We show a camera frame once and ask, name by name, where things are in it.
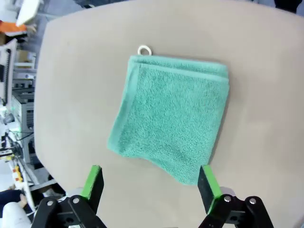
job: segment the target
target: white loop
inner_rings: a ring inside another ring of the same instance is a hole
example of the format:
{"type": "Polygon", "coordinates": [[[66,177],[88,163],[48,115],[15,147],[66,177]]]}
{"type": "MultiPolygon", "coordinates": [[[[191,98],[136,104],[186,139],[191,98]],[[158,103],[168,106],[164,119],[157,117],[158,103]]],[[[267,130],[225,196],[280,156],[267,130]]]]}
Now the white loop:
{"type": "Polygon", "coordinates": [[[152,51],[151,51],[151,49],[147,45],[140,45],[139,48],[138,48],[138,50],[137,50],[137,54],[141,55],[143,49],[146,49],[149,52],[149,56],[152,55],[152,51]]]}

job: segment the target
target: folded towel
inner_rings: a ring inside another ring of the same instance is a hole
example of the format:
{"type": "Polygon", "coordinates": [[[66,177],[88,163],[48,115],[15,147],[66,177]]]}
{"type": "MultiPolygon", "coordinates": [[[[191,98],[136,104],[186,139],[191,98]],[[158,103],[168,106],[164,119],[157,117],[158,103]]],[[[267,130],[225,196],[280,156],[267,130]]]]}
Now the folded towel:
{"type": "Polygon", "coordinates": [[[108,148],[147,159],[183,184],[197,184],[200,166],[209,162],[228,91],[225,65],[131,56],[108,148]]]}

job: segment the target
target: screw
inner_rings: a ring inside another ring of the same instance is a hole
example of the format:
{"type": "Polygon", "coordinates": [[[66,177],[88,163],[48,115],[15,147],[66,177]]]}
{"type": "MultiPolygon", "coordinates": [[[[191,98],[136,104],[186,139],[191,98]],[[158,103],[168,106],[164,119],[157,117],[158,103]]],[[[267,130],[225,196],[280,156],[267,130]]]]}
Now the screw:
{"type": "Polygon", "coordinates": [[[73,203],[78,203],[78,202],[79,202],[78,198],[73,199],[73,203]]]}
{"type": "Polygon", "coordinates": [[[230,196],[225,196],[225,197],[224,197],[224,201],[230,202],[230,201],[231,201],[231,197],[230,197],[230,196]]]}
{"type": "Polygon", "coordinates": [[[249,200],[249,202],[251,203],[251,204],[256,204],[256,200],[254,199],[254,198],[251,198],[250,200],[249,200]]]}

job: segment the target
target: wire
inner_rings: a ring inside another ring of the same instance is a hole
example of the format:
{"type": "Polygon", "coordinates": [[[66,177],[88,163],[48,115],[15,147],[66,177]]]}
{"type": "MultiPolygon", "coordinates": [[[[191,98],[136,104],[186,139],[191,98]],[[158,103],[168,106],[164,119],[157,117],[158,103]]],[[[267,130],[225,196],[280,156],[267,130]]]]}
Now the wire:
{"type": "MultiPolygon", "coordinates": [[[[13,132],[13,131],[11,131],[11,130],[9,130],[9,131],[13,133],[13,135],[15,136],[15,140],[18,141],[18,140],[19,140],[19,136],[18,136],[15,132],[13,132]]],[[[9,139],[9,142],[10,142],[12,145],[16,142],[16,141],[12,140],[9,136],[7,136],[7,137],[8,137],[8,139],[9,139]]]]}
{"type": "Polygon", "coordinates": [[[8,151],[8,150],[11,150],[11,149],[12,149],[12,147],[9,147],[9,148],[1,148],[1,149],[0,149],[0,152],[8,151]]]}
{"type": "Polygon", "coordinates": [[[20,140],[22,140],[22,139],[25,139],[25,138],[27,138],[27,137],[31,136],[32,134],[33,134],[33,132],[32,132],[31,134],[28,134],[27,136],[24,136],[24,137],[23,137],[23,138],[21,138],[21,139],[16,140],[16,141],[20,141],[20,140]]]}
{"type": "Polygon", "coordinates": [[[10,132],[13,132],[13,133],[14,133],[14,132],[17,132],[17,133],[28,133],[28,134],[29,134],[29,133],[33,133],[33,132],[19,132],[19,131],[11,131],[11,130],[9,130],[9,131],[10,131],[10,132]]]}

